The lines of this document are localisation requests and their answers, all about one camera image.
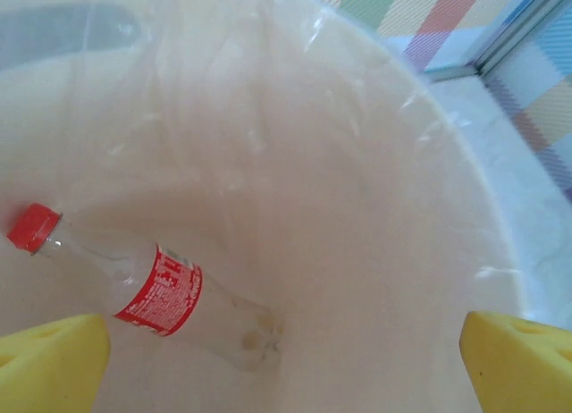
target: plastic bag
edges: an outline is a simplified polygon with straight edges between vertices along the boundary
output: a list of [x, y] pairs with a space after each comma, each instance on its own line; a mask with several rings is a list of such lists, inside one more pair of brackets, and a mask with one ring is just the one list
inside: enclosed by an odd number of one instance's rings
[[[96, 411], [480, 411], [458, 335], [511, 252], [472, 156], [378, 42], [312, 0], [0, 1], [3, 228], [37, 200], [145, 232], [287, 318], [276, 375], [110, 320]], [[69, 45], [15, 45], [16, 13]], [[4, 332], [92, 310], [0, 248]]]

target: plastic bottle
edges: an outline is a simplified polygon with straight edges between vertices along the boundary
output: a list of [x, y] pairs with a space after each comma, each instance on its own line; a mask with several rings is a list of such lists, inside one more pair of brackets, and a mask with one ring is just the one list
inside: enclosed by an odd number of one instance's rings
[[282, 322], [198, 265], [132, 232], [88, 230], [38, 203], [7, 235], [19, 249], [56, 262], [100, 312], [159, 336], [198, 344], [238, 369], [275, 367]]

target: yellow object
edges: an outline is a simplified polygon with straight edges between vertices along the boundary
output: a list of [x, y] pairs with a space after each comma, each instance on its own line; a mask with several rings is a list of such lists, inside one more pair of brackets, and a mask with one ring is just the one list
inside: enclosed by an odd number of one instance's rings
[[0, 412], [90, 412], [109, 350], [99, 315], [70, 317], [0, 338]]
[[471, 312], [460, 348], [483, 413], [572, 412], [572, 333]]

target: plaid fabric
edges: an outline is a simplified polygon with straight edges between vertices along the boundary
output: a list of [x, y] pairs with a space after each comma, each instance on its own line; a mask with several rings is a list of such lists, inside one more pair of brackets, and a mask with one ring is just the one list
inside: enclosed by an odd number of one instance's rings
[[419, 70], [470, 62], [527, 0], [321, 0], [374, 29]]
[[487, 83], [572, 201], [572, 6], [507, 57]]

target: red bottle label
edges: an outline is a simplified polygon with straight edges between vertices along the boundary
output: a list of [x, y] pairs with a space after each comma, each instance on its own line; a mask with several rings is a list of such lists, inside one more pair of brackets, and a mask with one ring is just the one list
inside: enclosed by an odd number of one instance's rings
[[157, 245], [155, 263], [143, 288], [114, 316], [160, 336], [171, 335], [189, 318], [202, 285], [203, 272], [198, 265]]

